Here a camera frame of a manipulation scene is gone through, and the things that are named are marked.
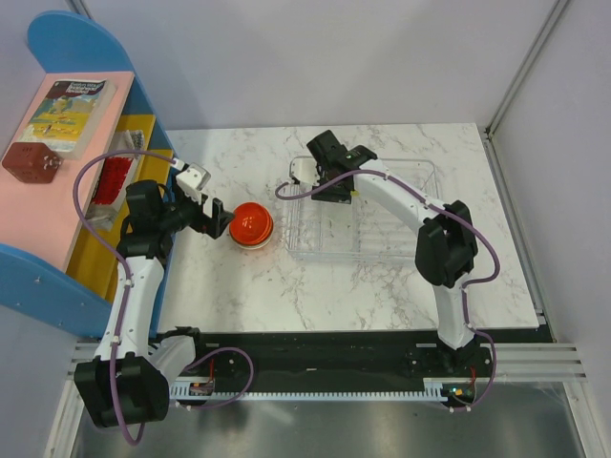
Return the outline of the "orange bowl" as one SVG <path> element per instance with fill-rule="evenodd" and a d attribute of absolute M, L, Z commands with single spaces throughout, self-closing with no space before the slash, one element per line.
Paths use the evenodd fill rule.
<path fill-rule="evenodd" d="M 229 234 L 240 242 L 257 243 L 272 233 L 273 219 L 260 203 L 245 202 L 235 209 L 234 214 Z"/>

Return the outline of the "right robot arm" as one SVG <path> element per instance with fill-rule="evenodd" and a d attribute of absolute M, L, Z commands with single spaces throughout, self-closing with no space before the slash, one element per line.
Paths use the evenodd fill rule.
<path fill-rule="evenodd" d="M 459 288 L 470 277 L 478 252 L 469 208 L 460 200 L 446 204 L 417 191 L 397 177 L 363 145 L 348 149 L 326 130 L 306 144 L 316 162 L 319 181 L 314 198 L 350 203 L 352 192 L 369 198 L 407 225 L 416 235 L 414 262 L 431 286 L 436 302 L 439 368 L 459 375 L 472 363 L 468 345 L 474 332 L 467 325 Z"/>

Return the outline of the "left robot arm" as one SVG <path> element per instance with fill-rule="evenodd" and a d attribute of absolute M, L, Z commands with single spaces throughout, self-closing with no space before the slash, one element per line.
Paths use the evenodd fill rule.
<path fill-rule="evenodd" d="M 158 290 L 173 248 L 173 237 L 185 228 L 219 238 L 233 220 L 222 202 L 203 205 L 205 178 L 176 177 L 174 197 L 148 179 L 126 189 L 128 214 L 116 246 L 119 256 L 116 295 L 106 330 L 94 358 L 78 364 L 74 382 L 97 427 L 126 427 L 156 422 L 169 409 L 170 386 L 183 372 L 199 375 L 209 352 L 195 343 L 193 328 L 172 331 L 150 350 L 149 333 Z"/>

